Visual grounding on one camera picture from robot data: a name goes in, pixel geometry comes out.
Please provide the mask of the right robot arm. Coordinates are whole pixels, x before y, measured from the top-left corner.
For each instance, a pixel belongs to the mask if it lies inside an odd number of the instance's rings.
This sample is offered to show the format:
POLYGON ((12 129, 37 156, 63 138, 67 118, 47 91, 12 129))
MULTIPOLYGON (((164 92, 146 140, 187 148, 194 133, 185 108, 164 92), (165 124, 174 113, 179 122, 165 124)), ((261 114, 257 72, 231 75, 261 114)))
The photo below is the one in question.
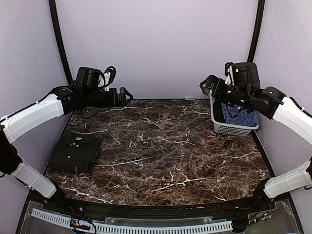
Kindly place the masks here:
MULTIPOLYGON (((312 116, 299 107, 292 97, 274 87, 261 89, 260 82, 248 83, 242 87, 229 85, 226 81, 210 75, 199 87, 203 94, 211 95, 225 104, 239 105, 248 111, 257 111, 268 119, 288 127, 306 142, 312 142, 312 116)), ((249 200, 249 208, 260 211, 269 199, 281 194, 312 186, 312 161, 290 170, 280 176, 260 182, 249 200)))

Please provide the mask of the blue checkered long sleeve shirt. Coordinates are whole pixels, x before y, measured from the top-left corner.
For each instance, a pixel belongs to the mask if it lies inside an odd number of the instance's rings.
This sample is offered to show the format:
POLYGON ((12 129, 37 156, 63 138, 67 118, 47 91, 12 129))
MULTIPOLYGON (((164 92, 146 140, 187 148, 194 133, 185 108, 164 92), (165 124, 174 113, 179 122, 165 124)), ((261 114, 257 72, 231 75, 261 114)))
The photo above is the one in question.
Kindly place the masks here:
POLYGON ((247 109, 234 105, 230 107, 221 103, 221 110, 224 116, 225 123, 232 125, 240 125, 247 127, 255 127, 258 125, 258 115, 256 111, 247 112, 247 109))

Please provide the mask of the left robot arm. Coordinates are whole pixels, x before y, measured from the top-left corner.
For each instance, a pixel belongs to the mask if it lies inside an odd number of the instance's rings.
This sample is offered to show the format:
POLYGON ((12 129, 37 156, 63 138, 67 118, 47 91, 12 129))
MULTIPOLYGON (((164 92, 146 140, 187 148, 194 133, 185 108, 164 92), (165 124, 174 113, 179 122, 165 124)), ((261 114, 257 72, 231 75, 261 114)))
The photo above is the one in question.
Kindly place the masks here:
POLYGON ((38 126, 86 107, 124 107, 133 95, 124 87, 116 88, 83 85, 73 81, 68 86, 53 88, 44 98, 4 116, 0 120, 0 171, 12 175, 30 189, 50 199, 50 205, 63 213, 69 202, 60 194, 62 190, 42 173, 31 167, 18 155, 13 146, 21 136, 38 126))

